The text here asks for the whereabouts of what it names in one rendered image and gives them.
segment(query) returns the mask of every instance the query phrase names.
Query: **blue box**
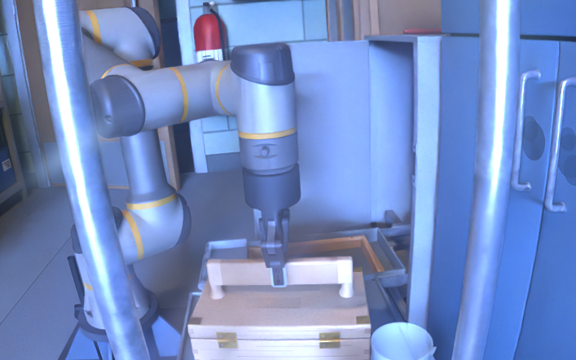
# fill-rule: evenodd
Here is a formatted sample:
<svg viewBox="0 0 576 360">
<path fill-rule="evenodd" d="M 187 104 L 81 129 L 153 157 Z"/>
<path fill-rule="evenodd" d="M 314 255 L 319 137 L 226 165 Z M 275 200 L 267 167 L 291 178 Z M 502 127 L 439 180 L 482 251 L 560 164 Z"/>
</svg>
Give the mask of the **blue box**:
<svg viewBox="0 0 576 360">
<path fill-rule="evenodd" d="M 0 147 L 0 193 L 16 182 L 14 168 L 10 158 L 10 149 Z"/>
</svg>

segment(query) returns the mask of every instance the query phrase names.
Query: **yellow ring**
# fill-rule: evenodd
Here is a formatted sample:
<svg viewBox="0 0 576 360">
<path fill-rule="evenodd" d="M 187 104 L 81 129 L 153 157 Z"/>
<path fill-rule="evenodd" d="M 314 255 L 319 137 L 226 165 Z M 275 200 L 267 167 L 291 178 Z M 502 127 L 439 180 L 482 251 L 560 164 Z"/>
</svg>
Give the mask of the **yellow ring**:
<svg viewBox="0 0 576 360">
<path fill-rule="evenodd" d="M 277 131 L 276 133 L 268 133 L 268 134 L 250 134 L 250 133 L 242 133 L 239 131 L 240 138 L 251 138 L 252 140 L 263 140 L 266 138 L 282 138 L 283 136 L 292 135 L 297 132 L 297 128 L 291 128 L 290 130 L 284 131 Z"/>
<path fill-rule="evenodd" d="M 101 78 L 103 79 L 104 77 L 106 77 L 112 70 L 114 70 L 114 68 L 118 68 L 121 65 L 127 65 L 127 64 L 118 64 L 118 65 L 114 65 L 111 68 L 109 68 L 106 72 L 103 73 L 103 75 L 101 76 Z"/>
<path fill-rule="evenodd" d="M 228 111 L 226 110 L 226 108 L 223 106 L 223 103 L 221 102 L 221 95 L 219 95 L 219 93 L 218 93 L 218 86 L 219 86 L 219 84 L 220 84 L 220 82 L 221 82 L 221 75 L 223 75 L 223 72 L 226 71 L 226 68 L 227 68 L 228 66 L 230 66 L 230 64 L 224 66 L 224 67 L 221 69 L 221 72 L 218 74 L 218 77 L 217 77 L 217 89 L 216 89 L 216 92 L 217 92 L 217 101 L 218 101 L 218 105 L 221 107 L 221 109 L 222 109 L 227 115 L 229 115 L 229 116 L 234 116 L 234 115 L 230 114 L 230 112 L 228 112 Z"/>
<path fill-rule="evenodd" d="M 174 75 L 177 76 L 178 83 L 181 84 L 181 91 L 183 92 L 183 115 L 181 116 L 181 122 L 184 122 L 187 117 L 187 106 L 189 105 L 190 101 L 187 99 L 187 88 L 185 86 L 185 80 L 183 80 L 183 76 L 176 68 L 170 68 Z"/>
<path fill-rule="evenodd" d="M 135 60 L 130 61 L 130 64 L 133 64 L 137 68 L 141 68 L 143 66 L 152 66 L 154 64 L 154 60 L 152 59 Z"/>
<path fill-rule="evenodd" d="M 134 242 L 136 243 L 136 253 L 138 254 L 137 260 L 143 259 L 143 241 L 141 240 L 141 233 L 139 232 L 139 228 L 136 226 L 136 222 L 134 222 L 134 218 L 127 210 L 123 210 L 123 217 L 128 221 L 130 224 L 130 229 L 132 229 L 132 235 L 134 235 Z"/>
<path fill-rule="evenodd" d="M 152 208 L 158 208 L 159 206 L 163 206 L 165 204 L 169 204 L 172 201 L 174 201 L 174 199 L 176 199 L 176 198 L 177 198 L 177 194 L 173 193 L 172 195 L 166 196 L 165 198 L 163 198 L 161 200 L 151 201 L 149 203 L 141 203 L 141 204 L 125 203 L 125 205 L 130 210 L 152 209 Z"/>
<path fill-rule="evenodd" d="M 87 10 L 86 13 L 90 17 L 90 22 L 92 23 L 92 31 L 94 32 L 95 42 L 98 44 L 103 44 L 101 42 L 101 28 L 99 27 L 99 20 L 96 19 L 96 15 L 92 10 Z"/>
</svg>

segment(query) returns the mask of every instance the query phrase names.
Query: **wooden toolbox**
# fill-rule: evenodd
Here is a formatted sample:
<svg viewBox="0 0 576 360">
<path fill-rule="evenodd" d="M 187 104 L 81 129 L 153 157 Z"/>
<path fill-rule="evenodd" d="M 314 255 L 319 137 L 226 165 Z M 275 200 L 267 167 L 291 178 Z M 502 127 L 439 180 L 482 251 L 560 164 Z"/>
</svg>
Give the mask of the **wooden toolbox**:
<svg viewBox="0 0 576 360">
<path fill-rule="evenodd" d="M 288 262 L 288 283 L 290 269 L 300 269 L 294 271 L 292 281 L 303 274 L 300 266 L 305 259 L 291 261 L 301 263 L 291 268 Z M 313 263 L 313 276 L 301 281 L 308 284 L 286 288 L 250 285 L 257 280 L 247 275 L 237 279 L 233 275 L 239 273 L 235 270 L 237 266 L 241 266 L 241 274 L 246 273 L 246 267 L 258 266 L 254 260 L 222 260 L 219 261 L 222 264 L 208 266 L 208 283 L 187 325 L 194 358 L 368 360 L 371 328 L 363 272 L 351 267 L 351 257 L 308 261 L 319 261 L 319 264 Z M 330 263 L 326 262 L 323 267 L 321 261 L 337 261 L 338 280 L 330 281 Z M 347 283 L 348 279 L 354 289 L 352 297 L 340 291 L 343 286 L 340 284 Z M 219 298 L 222 294 L 212 296 L 211 292 L 217 287 L 210 286 L 210 280 L 223 285 L 223 298 Z"/>
</svg>

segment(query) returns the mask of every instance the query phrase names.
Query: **brass latch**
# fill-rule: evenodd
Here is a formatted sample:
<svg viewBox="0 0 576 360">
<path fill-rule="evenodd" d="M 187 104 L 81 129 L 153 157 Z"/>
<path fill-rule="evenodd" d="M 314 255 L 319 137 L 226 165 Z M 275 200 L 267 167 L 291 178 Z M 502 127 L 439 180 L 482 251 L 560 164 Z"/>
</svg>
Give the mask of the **brass latch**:
<svg viewBox="0 0 576 360">
<path fill-rule="evenodd" d="M 236 342 L 236 332 L 217 332 L 218 347 L 220 349 L 238 349 Z"/>
<path fill-rule="evenodd" d="M 341 347 L 340 332 L 320 332 L 319 349 L 339 349 Z"/>
</svg>

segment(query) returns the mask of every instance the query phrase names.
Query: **box lid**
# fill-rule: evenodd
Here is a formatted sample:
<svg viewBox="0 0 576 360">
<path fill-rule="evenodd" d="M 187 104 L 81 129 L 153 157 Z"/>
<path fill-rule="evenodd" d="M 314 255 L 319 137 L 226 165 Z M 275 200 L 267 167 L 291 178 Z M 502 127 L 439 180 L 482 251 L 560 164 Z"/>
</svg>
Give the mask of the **box lid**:
<svg viewBox="0 0 576 360">
<path fill-rule="evenodd" d="M 340 285 L 225 286 L 214 300 L 206 284 L 187 330 L 192 339 L 217 339 L 217 332 L 238 340 L 319 340 L 322 332 L 341 339 L 370 337 L 363 273 L 353 273 L 354 296 L 339 295 Z"/>
</svg>

